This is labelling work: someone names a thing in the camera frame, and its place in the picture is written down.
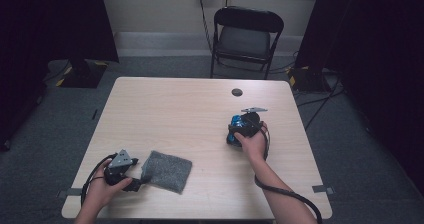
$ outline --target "table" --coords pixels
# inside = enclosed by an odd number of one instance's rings
[[[234,88],[243,95],[233,96]],[[137,193],[121,192],[99,218],[273,219],[247,158],[225,141],[231,117],[249,107],[268,109],[259,114],[271,134],[270,166],[329,218],[326,193],[312,190],[322,180],[284,81],[118,78],[72,187],[81,188],[102,158],[121,149],[140,159],[126,173],[139,178],[141,165],[156,150],[193,162],[183,193],[149,185]],[[75,218],[79,201],[67,197],[62,215]]]

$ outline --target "white wall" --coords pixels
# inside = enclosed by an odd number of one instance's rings
[[[114,32],[203,33],[199,0],[104,0]],[[203,0],[211,33],[213,15],[225,0]],[[279,14],[284,36],[303,36],[315,0],[230,0],[231,5]]]

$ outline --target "gray cloth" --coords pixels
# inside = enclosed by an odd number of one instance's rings
[[[191,161],[152,151],[141,167],[143,171],[141,178],[150,178],[149,183],[181,194],[191,167]]]

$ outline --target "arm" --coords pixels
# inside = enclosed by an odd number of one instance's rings
[[[131,183],[132,178],[126,178],[114,186],[109,186],[104,180],[103,171],[110,162],[111,160],[103,162],[94,174],[75,224],[94,223],[100,210],[112,200],[116,193]]]
[[[262,127],[263,131],[267,131],[266,124]],[[292,189],[281,180],[278,175],[271,169],[263,158],[266,143],[261,132],[256,133],[253,137],[244,137],[240,133],[234,136],[241,142],[243,151],[249,159],[250,165],[256,174],[256,177],[265,185],[292,191]],[[278,193],[263,190],[265,198],[274,214],[277,223],[316,223],[316,219],[311,211],[301,201],[281,195]]]

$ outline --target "black chair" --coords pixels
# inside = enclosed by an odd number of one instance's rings
[[[243,7],[224,7],[215,13],[214,28],[210,78],[214,75],[215,58],[217,62],[219,58],[226,58],[262,64],[260,71],[266,65],[264,79],[268,78],[278,38],[284,28],[284,22],[277,14]],[[276,34],[272,43],[271,33]]]

